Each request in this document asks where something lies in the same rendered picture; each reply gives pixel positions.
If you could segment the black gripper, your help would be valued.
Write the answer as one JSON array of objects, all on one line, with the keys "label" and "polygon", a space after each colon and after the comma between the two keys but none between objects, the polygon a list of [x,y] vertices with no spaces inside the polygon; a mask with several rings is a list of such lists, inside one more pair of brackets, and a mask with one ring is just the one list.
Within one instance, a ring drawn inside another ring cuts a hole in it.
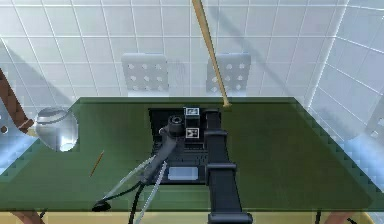
[{"label": "black gripper", "polygon": [[[140,186],[149,185],[152,182],[153,178],[156,176],[155,172],[162,165],[158,173],[159,175],[156,179],[155,185],[149,197],[147,198],[144,206],[142,207],[140,214],[136,219],[134,218],[135,211],[133,208],[131,209],[133,215],[130,216],[130,221],[128,222],[128,224],[140,224],[146,210],[149,208],[152,200],[154,199],[163,179],[165,169],[167,168],[167,163],[165,161],[174,151],[182,147],[184,144],[185,128],[182,118],[176,115],[170,116],[168,118],[168,124],[165,127],[161,128],[159,130],[159,133],[162,136],[162,144],[158,152],[154,156],[149,157],[137,167],[135,167],[133,170],[131,170],[102,199],[98,200],[92,207],[93,212],[107,211],[111,208],[111,205],[109,204],[110,200],[121,197]],[[117,190],[124,183],[126,183],[129,179],[131,179],[140,171],[142,171],[142,174],[133,187],[120,193],[117,192]]]}]

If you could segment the orange pencil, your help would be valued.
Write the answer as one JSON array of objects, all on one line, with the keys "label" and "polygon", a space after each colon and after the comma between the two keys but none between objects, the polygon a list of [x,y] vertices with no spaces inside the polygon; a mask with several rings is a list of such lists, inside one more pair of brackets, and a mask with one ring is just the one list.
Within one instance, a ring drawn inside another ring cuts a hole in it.
[{"label": "orange pencil", "polygon": [[101,162],[101,160],[102,160],[102,158],[103,158],[103,156],[104,156],[104,150],[100,153],[100,155],[98,156],[98,158],[97,158],[97,160],[96,160],[96,162],[94,163],[94,166],[93,166],[93,168],[92,168],[92,170],[91,170],[91,172],[90,172],[90,174],[89,174],[89,177],[92,177],[93,175],[94,175],[94,173],[95,173],[95,171],[96,171],[96,169],[97,169],[97,167],[98,167],[98,165],[100,164],[100,162]]}]

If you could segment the silver round bowl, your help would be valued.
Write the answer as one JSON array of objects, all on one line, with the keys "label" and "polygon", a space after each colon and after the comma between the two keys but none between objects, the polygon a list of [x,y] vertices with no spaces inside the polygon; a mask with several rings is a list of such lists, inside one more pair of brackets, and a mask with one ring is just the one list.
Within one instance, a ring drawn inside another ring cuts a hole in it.
[{"label": "silver round bowl", "polygon": [[77,118],[65,108],[47,107],[36,116],[35,132],[50,149],[68,152],[75,147],[78,140]]}]

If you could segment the grey chair with holes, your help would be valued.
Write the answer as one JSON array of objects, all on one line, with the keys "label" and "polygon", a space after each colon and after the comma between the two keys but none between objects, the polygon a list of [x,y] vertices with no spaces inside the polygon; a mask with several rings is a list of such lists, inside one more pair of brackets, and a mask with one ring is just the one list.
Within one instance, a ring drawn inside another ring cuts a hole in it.
[{"label": "grey chair with holes", "polygon": [[[248,53],[222,53],[216,55],[220,75],[228,97],[243,97],[251,67],[251,55]],[[211,60],[207,64],[206,94],[220,96],[218,79]]]},{"label": "grey chair with holes", "polygon": [[167,97],[167,59],[160,53],[124,53],[121,57],[129,97]]}]

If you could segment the green table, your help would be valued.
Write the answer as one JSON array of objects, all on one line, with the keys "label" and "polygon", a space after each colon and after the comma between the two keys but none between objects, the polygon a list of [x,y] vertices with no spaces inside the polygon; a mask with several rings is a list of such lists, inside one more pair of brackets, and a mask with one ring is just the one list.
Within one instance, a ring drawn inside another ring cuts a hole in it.
[{"label": "green table", "polygon": [[[81,98],[77,146],[35,142],[0,175],[0,211],[46,209],[49,224],[127,224],[133,193],[92,205],[150,156],[149,108],[220,108],[217,98]],[[384,212],[384,193],[293,98],[235,98],[223,110],[242,207],[255,224],[312,224],[316,211]],[[94,175],[89,174],[102,151]]]}]

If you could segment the tan wooden baseball bat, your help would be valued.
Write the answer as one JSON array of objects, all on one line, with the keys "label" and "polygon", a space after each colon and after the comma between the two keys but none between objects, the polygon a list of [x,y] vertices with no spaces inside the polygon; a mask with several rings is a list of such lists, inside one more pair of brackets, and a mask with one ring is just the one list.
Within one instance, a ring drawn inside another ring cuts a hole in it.
[{"label": "tan wooden baseball bat", "polygon": [[215,50],[214,50],[213,43],[212,43],[212,38],[210,35],[209,25],[208,25],[208,22],[206,19],[206,14],[204,11],[202,1],[201,0],[191,0],[191,2],[193,5],[193,8],[194,8],[194,11],[195,11],[197,21],[199,23],[199,27],[200,27],[204,42],[205,42],[206,47],[207,47],[207,51],[208,51],[210,59],[212,61],[212,67],[214,69],[215,76],[216,76],[216,79],[218,82],[218,86],[219,86],[219,89],[220,89],[220,92],[221,92],[221,95],[223,98],[223,107],[229,108],[231,106],[231,104],[229,102],[229,99],[228,99],[228,96],[227,96],[227,93],[225,90],[225,86],[224,86],[223,81],[222,81],[222,76],[220,74],[219,66],[217,63],[216,55],[215,55]]}]

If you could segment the brown curved wooden bar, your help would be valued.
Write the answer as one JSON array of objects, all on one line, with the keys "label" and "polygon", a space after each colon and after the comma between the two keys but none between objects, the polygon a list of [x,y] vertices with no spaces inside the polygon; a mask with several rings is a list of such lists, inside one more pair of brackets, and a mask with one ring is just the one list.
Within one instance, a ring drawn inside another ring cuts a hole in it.
[{"label": "brown curved wooden bar", "polygon": [[14,91],[12,90],[6,76],[0,68],[0,99],[3,101],[5,108],[10,115],[16,128],[28,133],[28,130],[33,126],[34,121],[27,117],[20,102],[18,101]]}]

